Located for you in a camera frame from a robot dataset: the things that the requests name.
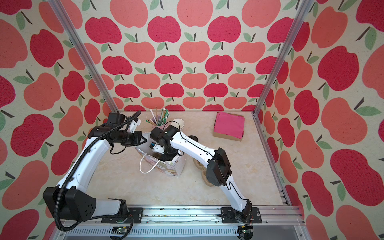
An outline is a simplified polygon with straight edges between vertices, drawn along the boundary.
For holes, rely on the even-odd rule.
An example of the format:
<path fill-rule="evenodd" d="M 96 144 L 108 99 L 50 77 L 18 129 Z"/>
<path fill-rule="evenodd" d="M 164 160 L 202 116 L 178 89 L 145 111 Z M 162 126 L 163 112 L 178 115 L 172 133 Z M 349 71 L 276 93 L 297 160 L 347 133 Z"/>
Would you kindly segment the white patterned gift bag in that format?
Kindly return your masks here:
<path fill-rule="evenodd" d="M 176 154 L 171 157 L 169 161 L 161 161 L 161 154 L 155 152 L 151 146 L 155 145 L 155 141 L 150 138 L 150 133 L 144 133 L 142 135 L 147 141 L 135 149 L 142 156 L 139 162 L 139 170 L 142 174 L 148 174 L 153 170 L 158 170 L 166 175 L 179 177 L 186 164 L 186 156 L 182 156 L 182 153 Z"/>

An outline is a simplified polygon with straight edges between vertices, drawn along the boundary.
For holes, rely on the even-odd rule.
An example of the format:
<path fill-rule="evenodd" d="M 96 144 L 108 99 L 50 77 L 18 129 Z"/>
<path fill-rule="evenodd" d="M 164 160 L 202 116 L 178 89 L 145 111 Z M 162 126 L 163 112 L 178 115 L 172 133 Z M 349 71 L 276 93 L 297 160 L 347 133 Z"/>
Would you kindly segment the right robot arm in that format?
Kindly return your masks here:
<path fill-rule="evenodd" d="M 206 179 L 212 185 L 222 189 L 231 204 L 238 223 L 248 224 L 252 216 L 252 202 L 238 189 L 232 176 L 231 164 L 222 148 L 208 148 L 191 139 L 180 129 L 170 125 L 162 130 L 155 127 L 150 138 L 156 142 L 154 150 L 160 150 L 162 156 L 175 156 L 179 152 L 191 156 L 206 168 Z"/>

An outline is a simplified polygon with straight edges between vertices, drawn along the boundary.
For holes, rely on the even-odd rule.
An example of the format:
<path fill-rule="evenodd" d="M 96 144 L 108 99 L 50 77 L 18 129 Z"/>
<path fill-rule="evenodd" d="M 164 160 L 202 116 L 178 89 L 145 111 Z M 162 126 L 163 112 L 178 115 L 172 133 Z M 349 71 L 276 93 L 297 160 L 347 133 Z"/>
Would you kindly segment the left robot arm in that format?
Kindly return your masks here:
<path fill-rule="evenodd" d="M 147 140 L 140 125 L 140 111 L 127 117 L 121 113 L 110 113 L 106 123 L 93 127 L 81 154 L 55 187 L 48 187 L 43 199 L 54 217 L 56 227 L 69 232 L 80 223 L 99 218 L 112 218 L 125 222 L 132 219 L 127 203 L 123 199 L 100 200 L 87 194 L 90 181 L 102 157 L 115 144 L 135 147 Z"/>

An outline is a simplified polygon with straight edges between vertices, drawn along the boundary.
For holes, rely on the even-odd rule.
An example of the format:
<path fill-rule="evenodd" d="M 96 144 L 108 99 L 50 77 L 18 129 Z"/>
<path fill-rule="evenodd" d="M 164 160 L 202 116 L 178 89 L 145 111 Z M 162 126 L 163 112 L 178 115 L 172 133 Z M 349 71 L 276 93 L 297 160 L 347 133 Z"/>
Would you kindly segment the pink straw holder cup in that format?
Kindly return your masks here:
<path fill-rule="evenodd" d="M 164 126 L 165 126 L 165 124 L 163 124 L 163 125 L 160 125 L 160 126 L 152 126 L 152 129 L 154 129 L 154 128 L 160 128 L 160 129 L 164 129 Z"/>

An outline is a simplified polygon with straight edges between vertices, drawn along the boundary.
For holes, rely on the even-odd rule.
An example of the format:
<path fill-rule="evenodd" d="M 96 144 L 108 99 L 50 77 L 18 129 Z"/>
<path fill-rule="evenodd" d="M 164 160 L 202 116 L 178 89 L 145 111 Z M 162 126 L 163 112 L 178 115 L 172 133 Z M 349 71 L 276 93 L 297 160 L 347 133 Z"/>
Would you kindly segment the stack of white paper cups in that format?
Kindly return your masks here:
<path fill-rule="evenodd" d="M 185 126 L 185 121 L 180 118 L 173 119 L 171 125 L 176 127 L 177 129 L 182 130 Z"/>

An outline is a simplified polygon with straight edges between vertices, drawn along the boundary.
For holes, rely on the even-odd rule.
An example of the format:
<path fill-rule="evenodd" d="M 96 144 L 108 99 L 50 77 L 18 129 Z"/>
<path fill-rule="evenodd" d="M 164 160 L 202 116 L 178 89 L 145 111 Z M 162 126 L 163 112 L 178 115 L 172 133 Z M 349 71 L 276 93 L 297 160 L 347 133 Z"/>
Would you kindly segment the stack of black lids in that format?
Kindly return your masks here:
<path fill-rule="evenodd" d="M 199 142 L 199 139 L 196 136 L 189 136 L 189 138 L 194 140 L 195 142 Z"/>

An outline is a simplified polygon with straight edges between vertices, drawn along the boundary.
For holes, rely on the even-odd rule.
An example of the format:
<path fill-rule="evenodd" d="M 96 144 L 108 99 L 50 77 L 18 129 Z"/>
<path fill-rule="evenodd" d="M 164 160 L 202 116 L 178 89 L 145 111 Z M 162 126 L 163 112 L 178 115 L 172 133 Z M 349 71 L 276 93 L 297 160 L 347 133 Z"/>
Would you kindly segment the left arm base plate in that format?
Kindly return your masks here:
<path fill-rule="evenodd" d="M 102 217 L 103 224 L 140 224 L 143 217 L 143 208 L 126 208 L 121 213 Z"/>

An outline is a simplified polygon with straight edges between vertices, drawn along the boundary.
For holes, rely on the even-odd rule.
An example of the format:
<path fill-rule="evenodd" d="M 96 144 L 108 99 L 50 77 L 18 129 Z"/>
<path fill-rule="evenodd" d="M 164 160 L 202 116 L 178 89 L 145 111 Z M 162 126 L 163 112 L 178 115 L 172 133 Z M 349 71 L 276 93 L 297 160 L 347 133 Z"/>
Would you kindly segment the left frame post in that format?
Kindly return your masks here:
<path fill-rule="evenodd" d="M 82 42 L 81 38 L 79 37 L 77 30 L 75 26 L 73 25 L 70 16 L 67 14 L 64 5 L 61 1 L 48 1 L 50 6 L 52 7 L 56 17 L 60 21 L 62 27 L 66 31 L 67 35 L 69 36 L 69 39 L 74 44 L 74 47 L 76 48 L 80 58 L 82 59 L 83 63 L 85 64 L 85 67 L 87 68 L 89 74 L 91 75 L 92 79 L 94 80 L 96 86 L 98 87 L 102 97 L 106 101 L 107 105 L 109 106 L 110 110 L 113 113 L 118 113 L 119 109 L 111 96 L 103 78 L 101 77 L 100 73 L 98 72 L 94 61 L 92 60 L 91 55 L 89 54 L 86 46 Z"/>

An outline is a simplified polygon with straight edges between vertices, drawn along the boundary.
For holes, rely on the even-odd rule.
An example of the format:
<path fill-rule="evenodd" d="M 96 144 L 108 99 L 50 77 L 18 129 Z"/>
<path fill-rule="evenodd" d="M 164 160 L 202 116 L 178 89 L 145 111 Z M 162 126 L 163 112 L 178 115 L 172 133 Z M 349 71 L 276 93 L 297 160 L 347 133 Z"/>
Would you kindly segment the frame post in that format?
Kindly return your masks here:
<path fill-rule="evenodd" d="M 253 111 L 254 119 L 258 116 L 260 110 L 262 109 L 263 104 L 266 102 L 268 93 L 271 90 L 274 81 L 277 79 L 277 75 L 281 70 L 281 67 L 285 61 L 286 56 L 289 54 L 289 51 L 293 49 L 292 47 L 293 42 L 296 39 L 301 29 L 301 26 L 304 20 L 306 19 L 306 16 L 308 15 L 308 12 L 310 11 L 310 8 L 314 2 L 315 2 L 314 0 L 301 1 L 302 4 L 298 9 L 298 12 L 293 20 L 293 23 L 290 27 L 287 37 L 282 45 L 281 50 L 279 51 L 279 55 L 277 56 L 277 59 L 272 68 L 272 71 L 267 78 L 262 94 L 257 101 L 256 108 Z"/>
<path fill-rule="evenodd" d="M 92 79 L 94 80 L 96 86 L 98 87 L 102 97 L 106 101 L 107 105 L 109 106 L 110 110 L 113 113 L 118 113 L 119 109 L 111 96 L 103 78 L 101 77 L 100 73 L 98 72 L 94 61 L 92 60 L 91 55 L 89 54 L 86 46 L 82 42 L 81 38 L 79 37 L 77 30 L 75 26 L 73 25 L 70 16 L 67 14 L 64 5 L 61 1 L 48 1 L 50 6 L 52 7 L 56 17 L 60 21 L 62 27 L 66 31 L 67 35 L 69 36 L 69 39 L 74 44 L 74 47 L 76 48 L 80 58 L 82 59 L 83 63 L 85 64 L 85 67 L 87 68 L 89 74 L 91 75 Z"/>

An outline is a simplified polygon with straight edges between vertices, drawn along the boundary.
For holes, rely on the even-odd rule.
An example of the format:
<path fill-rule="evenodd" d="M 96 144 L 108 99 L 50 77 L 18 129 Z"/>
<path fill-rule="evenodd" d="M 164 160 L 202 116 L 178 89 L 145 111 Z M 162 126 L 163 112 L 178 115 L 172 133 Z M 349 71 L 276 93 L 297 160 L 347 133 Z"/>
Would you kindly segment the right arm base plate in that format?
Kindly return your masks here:
<path fill-rule="evenodd" d="M 222 207 L 221 213 L 217 215 L 223 224 L 261 224 L 262 217 L 259 208 L 252 208 L 247 215 L 236 211 L 231 207 Z"/>

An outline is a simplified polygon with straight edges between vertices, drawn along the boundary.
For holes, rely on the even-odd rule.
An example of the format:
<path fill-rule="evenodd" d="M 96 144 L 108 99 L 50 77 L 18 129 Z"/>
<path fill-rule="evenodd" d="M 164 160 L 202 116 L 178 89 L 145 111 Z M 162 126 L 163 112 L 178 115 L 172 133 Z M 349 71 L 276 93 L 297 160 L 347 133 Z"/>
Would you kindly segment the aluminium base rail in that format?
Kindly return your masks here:
<path fill-rule="evenodd" d="M 135 222 L 100 219 L 69 232 L 54 230 L 51 240 L 309 240 L 299 208 L 255 206 L 252 223 L 230 223 L 227 206 L 132 206 Z"/>

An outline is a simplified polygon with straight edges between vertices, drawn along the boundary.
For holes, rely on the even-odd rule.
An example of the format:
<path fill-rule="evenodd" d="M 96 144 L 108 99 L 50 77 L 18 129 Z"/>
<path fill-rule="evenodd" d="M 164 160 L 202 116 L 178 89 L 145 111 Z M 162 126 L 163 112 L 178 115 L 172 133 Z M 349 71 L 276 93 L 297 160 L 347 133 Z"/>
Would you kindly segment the right frame post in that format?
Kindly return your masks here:
<path fill-rule="evenodd" d="M 281 50 L 279 51 L 279 55 L 277 56 L 277 59 L 272 68 L 272 71 L 267 78 L 262 94 L 257 101 L 256 108 L 253 111 L 254 119 L 258 116 L 260 110 L 262 109 L 263 104 L 266 102 L 268 93 L 271 90 L 274 81 L 277 79 L 277 75 L 281 70 L 281 67 L 285 61 L 286 56 L 289 54 L 289 51 L 293 49 L 292 47 L 293 42 L 296 39 L 301 29 L 301 26 L 304 20 L 306 19 L 306 16 L 308 15 L 308 12 L 310 11 L 310 8 L 314 2 L 315 2 L 314 0 L 301 1 L 302 4 L 298 9 L 298 12 L 293 20 L 293 23 L 290 27 L 287 37 L 282 45 Z"/>

